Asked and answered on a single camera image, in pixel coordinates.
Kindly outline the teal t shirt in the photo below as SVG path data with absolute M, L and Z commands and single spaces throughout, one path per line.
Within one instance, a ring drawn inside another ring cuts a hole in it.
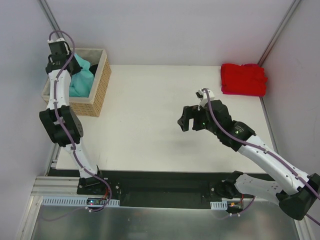
M 94 82 L 94 74 L 90 71 L 91 63 L 76 53 L 74 56 L 82 69 L 71 77 L 69 96 L 88 98 Z

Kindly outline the wicker laundry basket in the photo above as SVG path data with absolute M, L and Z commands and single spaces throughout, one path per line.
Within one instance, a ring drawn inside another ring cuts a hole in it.
M 103 48 L 76 48 L 75 53 L 91 65 L 97 65 L 88 97 L 69 97 L 70 108 L 77 116 L 99 117 L 112 73 Z

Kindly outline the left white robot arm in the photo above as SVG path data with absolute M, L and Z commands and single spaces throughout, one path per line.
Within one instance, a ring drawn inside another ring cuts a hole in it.
M 68 43 L 60 38 L 49 40 L 50 55 L 45 71 L 49 80 L 49 100 L 39 118 L 50 140 L 63 148 L 79 171 L 77 194 L 103 195 L 108 188 L 99 167 L 91 160 L 82 138 L 81 121 L 70 106 L 69 87 L 80 65 Z

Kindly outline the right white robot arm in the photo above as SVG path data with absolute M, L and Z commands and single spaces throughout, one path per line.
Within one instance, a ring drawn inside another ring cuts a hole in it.
M 291 165 L 241 121 L 233 120 L 220 100 L 204 106 L 184 106 L 177 123 L 183 132 L 207 130 L 226 147 L 247 157 L 271 178 L 271 181 L 234 171 L 214 186 L 215 193 L 227 199 L 239 194 L 252 195 L 276 204 L 289 217 L 302 220 L 320 195 L 320 176 L 308 174 Z

